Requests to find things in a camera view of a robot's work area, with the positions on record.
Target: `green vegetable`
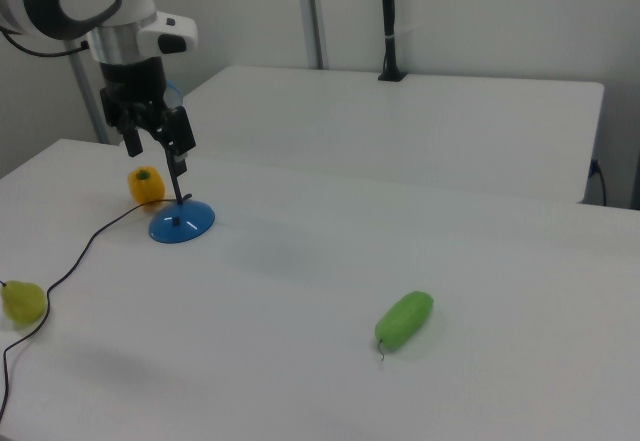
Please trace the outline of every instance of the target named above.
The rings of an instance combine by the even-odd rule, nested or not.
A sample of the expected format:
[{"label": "green vegetable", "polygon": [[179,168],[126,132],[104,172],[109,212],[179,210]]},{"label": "green vegetable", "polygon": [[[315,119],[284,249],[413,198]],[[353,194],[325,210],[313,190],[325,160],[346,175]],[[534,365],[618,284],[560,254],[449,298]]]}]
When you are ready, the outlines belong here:
[{"label": "green vegetable", "polygon": [[387,349],[402,346],[422,326],[433,307],[433,298],[414,291],[398,301],[376,324],[376,339]]},{"label": "green vegetable", "polygon": [[44,314],[47,299],[37,284],[7,281],[0,290],[2,309],[16,323],[31,324]]}]

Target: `white wall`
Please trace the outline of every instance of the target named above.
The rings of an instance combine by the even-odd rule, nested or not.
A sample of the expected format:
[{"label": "white wall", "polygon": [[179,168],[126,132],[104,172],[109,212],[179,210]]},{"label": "white wall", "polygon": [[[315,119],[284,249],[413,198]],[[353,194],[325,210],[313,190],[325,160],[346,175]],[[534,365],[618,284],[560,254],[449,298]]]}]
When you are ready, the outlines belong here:
[{"label": "white wall", "polygon": [[[18,40],[35,50],[64,50],[57,42]],[[97,140],[68,59],[34,58],[0,37],[0,60],[0,177],[58,139]]]},{"label": "white wall", "polygon": [[[320,1],[328,68],[380,70],[381,0]],[[603,83],[595,155],[610,204],[629,205],[640,146],[640,0],[396,0],[396,7],[398,60],[411,72]],[[599,186],[588,193],[599,202]]]}]

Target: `pepper stem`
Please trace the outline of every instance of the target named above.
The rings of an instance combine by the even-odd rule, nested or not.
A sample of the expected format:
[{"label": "pepper stem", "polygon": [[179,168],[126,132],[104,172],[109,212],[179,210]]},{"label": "pepper stem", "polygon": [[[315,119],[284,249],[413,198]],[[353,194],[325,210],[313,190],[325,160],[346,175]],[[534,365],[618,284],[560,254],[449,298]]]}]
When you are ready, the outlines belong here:
[{"label": "pepper stem", "polygon": [[149,171],[144,169],[141,169],[136,173],[136,179],[139,179],[140,181],[144,181],[145,179],[149,179],[150,177],[151,177],[151,173],[149,173]]}]

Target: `yellow pear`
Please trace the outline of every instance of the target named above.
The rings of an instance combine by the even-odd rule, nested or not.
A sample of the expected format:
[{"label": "yellow pear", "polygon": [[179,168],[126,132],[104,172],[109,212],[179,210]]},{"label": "yellow pear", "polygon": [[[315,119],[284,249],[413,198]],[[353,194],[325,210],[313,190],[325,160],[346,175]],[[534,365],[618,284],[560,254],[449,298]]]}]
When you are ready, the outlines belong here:
[{"label": "yellow pear", "polygon": [[0,289],[2,309],[16,323],[31,324],[43,315],[47,299],[37,284],[7,281]]}]

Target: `black pole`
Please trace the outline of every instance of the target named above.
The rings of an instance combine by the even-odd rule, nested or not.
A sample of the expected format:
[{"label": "black pole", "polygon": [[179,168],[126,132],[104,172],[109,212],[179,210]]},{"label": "black pole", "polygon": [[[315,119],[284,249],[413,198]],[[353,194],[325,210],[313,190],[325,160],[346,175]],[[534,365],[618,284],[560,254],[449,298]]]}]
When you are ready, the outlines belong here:
[{"label": "black pole", "polygon": [[384,15],[384,67],[378,77],[380,81],[402,81],[407,73],[401,73],[396,61],[396,37],[394,24],[396,22],[395,0],[382,0],[382,12]]}]

